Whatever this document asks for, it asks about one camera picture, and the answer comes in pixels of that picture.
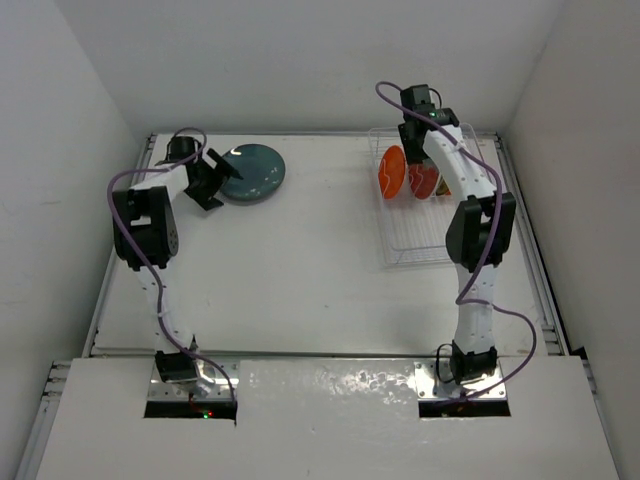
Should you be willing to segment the red and blue plate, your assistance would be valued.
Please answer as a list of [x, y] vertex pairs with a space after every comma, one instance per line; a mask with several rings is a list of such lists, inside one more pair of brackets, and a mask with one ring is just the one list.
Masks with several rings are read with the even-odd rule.
[[410, 190], [418, 200], [431, 197], [439, 183], [439, 171], [433, 165], [410, 165], [408, 177]]

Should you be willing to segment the orange plate yellow pattern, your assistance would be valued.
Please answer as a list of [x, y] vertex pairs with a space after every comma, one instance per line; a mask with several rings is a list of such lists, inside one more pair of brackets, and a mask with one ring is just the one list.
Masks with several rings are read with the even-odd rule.
[[440, 177], [435, 193], [437, 196], [449, 196], [451, 194], [449, 186], [443, 177]]

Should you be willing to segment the orange plate with white line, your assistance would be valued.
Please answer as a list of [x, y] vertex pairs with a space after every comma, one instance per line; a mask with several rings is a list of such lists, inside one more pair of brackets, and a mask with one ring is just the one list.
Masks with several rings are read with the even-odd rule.
[[394, 198], [400, 191], [406, 173], [406, 160], [402, 148], [390, 146], [382, 156], [378, 168], [378, 182], [384, 199]]

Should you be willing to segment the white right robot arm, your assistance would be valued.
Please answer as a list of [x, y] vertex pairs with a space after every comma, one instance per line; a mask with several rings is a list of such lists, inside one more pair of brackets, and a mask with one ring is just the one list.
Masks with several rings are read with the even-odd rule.
[[410, 180], [418, 197], [445, 183], [457, 208], [444, 237], [454, 274], [421, 280], [377, 274], [366, 250], [365, 171], [319, 141], [282, 160], [262, 145], [227, 154], [240, 170], [222, 190], [251, 212], [225, 211], [190, 237], [195, 274], [186, 319], [202, 338], [254, 329], [256, 351], [355, 353], [385, 328], [456, 313], [456, 382], [494, 370], [492, 289], [509, 247], [516, 202], [499, 175], [464, 146], [460, 123], [427, 85], [401, 89], [401, 143], [378, 170], [384, 197]]

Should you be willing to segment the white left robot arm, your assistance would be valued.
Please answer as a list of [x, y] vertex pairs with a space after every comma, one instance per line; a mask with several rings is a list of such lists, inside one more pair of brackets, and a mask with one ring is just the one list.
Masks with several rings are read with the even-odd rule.
[[204, 387], [204, 367], [226, 381], [230, 399], [236, 391], [229, 374], [199, 352], [196, 336], [178, 312], [170, 287], [171, 266], [179, 251], [173, 203], [186, 195], [211, 212], [224, 205], [217, 198], [229, 180], [242, 175], [213, 148], [196, 127], [177, 130], [167, 142], [164, 158], [151, 168], [125, 170], [107, 186], [117, 256], [135, 272], [153, 315], [155, 365], [165, 383], [190, 383], [193, 393]]

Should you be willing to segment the blue glazed plate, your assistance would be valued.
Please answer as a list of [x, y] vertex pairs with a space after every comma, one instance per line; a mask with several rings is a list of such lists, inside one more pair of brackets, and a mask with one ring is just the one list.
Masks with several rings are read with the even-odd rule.
[[220, 193], [237, 204], [254, 204], [266, 200], [283, 184], [286, 165], [281, 154], [264, 144], [243, 144], [226, 152], [222, 158], [242, 176], [230, 178]]

